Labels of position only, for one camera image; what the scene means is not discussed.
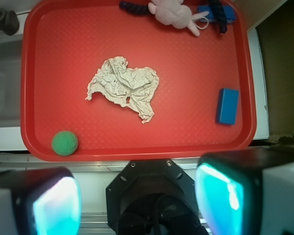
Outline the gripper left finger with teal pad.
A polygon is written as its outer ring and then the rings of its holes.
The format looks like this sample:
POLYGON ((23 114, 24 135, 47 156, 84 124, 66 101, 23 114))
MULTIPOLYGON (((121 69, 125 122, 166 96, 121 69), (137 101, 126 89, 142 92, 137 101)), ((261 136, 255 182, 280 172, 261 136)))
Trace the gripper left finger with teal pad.
POLYGON ((64 167, 0 172, 0 235, 76 235, 78 181, 64 167))

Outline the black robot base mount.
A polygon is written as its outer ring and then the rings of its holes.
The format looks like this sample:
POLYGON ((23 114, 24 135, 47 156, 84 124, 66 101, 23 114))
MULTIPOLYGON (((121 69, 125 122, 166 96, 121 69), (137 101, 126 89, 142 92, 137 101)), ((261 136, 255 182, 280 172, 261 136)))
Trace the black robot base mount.
POLYGON ((194 180, 169 159, 130 161, 106 187, 107 224, 118 235, 206 235, 194 180))

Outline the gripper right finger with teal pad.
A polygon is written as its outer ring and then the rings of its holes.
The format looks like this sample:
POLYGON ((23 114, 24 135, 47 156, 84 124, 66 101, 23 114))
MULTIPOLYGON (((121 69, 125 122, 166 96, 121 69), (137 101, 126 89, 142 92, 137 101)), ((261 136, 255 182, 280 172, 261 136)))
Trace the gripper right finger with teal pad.
POLYGON ((207 153, 195 193, 215 235, 294 235, 294 148, 207 153))

